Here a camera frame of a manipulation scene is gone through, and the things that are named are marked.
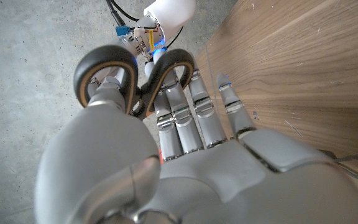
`cable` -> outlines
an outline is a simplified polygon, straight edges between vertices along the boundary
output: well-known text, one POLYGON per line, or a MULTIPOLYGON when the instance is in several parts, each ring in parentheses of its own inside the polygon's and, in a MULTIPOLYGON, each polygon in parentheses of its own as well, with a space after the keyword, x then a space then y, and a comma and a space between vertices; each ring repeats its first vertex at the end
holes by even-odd
POLYGON ((135 28, 144 28, 144 29, 155 29, 157 28, 158 26, 155 26, 155 27, 131 27, 131 29, 135 29, 135 28))
POLYGON ((350 156, 345 156, 343 158, 338 158, 335 156, 335 154, 331 151, 326 151, 326 150, 320 150, 321 152, 325 153, 327 156, 329 156, 330 158, 332 158, 334 160, 334 162, 336 162, 339 166, 341 166, 341 168, 345 171, 345 173, 347 173, 349 176, 358 179, 358 172, 355 171, 354 169, 351 169, 350 167, 346 166, 345 164, 341 163, 341 162, 347 162, 347 161, 352 161, 352 160, 358 160, 358 155, 350 155, 350 156))
POLYGON ((125 26, 124 20, 122 20, 121 16, 119 16, 118 12, 114 9, 112 6, 112 3, 110 0, 106 0, 107 5, 110 8, 111 15, 113 16, 114 20, 116 21, 118 26, 125 26))
POLYGON ((166 49, 168 49, 174 43, 174 41, 178 38, 179 34, 181 33, 181 30, 183 30, 183 26, 180 28, 177 36, 168 44, 168 46, 165 47, 166 49))
POLYGON ((126 13, 123 9, 121 9, 121 7, 119 7, 119 5, 115 2, 115 0, 107 0, 110 1, 111 4, 113 4, 113 6, 119 11, 121 12, 124 16, 126 16, 128 19, 137 22, 138 19, 128 15, 128 13, 126 13))

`white plastic cover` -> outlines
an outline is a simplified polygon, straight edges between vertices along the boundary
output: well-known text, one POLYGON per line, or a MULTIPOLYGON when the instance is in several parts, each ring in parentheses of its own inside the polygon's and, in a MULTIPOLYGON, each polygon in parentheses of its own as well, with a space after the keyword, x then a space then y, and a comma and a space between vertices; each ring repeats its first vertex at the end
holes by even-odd
POLYGON ((166 42, 193 17, 195 11, 195 0, 156 0, 144 9, 143 14, 150 13, 158 20, 166 42))

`silver robotic finger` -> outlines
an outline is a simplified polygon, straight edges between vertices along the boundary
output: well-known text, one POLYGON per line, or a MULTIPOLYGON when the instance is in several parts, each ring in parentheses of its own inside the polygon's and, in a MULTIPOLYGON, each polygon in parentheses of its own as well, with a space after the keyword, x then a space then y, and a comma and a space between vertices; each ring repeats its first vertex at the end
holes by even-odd
MULTIPOLYGON (((153 67, 153 62, 149 62, 145 65, 145 74, 147 78, 149 78, 153 67)), ((182 156, 183 149, 180 144, 178 130, 165 91, 160 91, 155 97, 154 109, 157 117, 158 136, 160 138, 163 161, 166 162, 182 156)))
POLYGON ((173 70, 165 77, 163 89, 167 94, 184 153, 204 149, 183 88, 173 70))
POLYGON ((227 76, 223 74, 218 75, 216 82, 222 96, 226 114, 229 117, 234 137, 237 138, 244 132, 255 130, 254 122, 248 115, 244 104, 237 96, 227 76))
POLYGON ((191 78, 189 88, 207 149, 227 141, 222 124, 197 68, 191 78))

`wooden panel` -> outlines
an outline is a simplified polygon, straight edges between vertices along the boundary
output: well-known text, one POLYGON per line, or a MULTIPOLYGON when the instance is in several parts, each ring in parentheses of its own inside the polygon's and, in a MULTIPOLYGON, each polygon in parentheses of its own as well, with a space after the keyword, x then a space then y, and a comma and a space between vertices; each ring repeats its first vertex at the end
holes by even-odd
POLYGON ((211 95, 229 75, 259 128, 358 154, 358 0, 239 0, 197 61, 211 95))

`concrete floor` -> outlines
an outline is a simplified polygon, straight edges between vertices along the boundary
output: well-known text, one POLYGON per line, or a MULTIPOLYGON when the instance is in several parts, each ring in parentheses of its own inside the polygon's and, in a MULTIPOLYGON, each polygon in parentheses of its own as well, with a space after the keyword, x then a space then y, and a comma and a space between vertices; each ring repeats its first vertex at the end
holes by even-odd
MULTIPOLYGON (((153 1, 117 2, 140 17, 153 1)), ((173 44, 195 55, 236 0, 197 3, 195 17, 173 44)), ((103 0, 0 1, 0 223, 34 223, 40 157, 52 136, 81 109, 72 87, 76 64, 116 38, 103 0)), ((155 117, 145 123, 157 137, 155 117)))

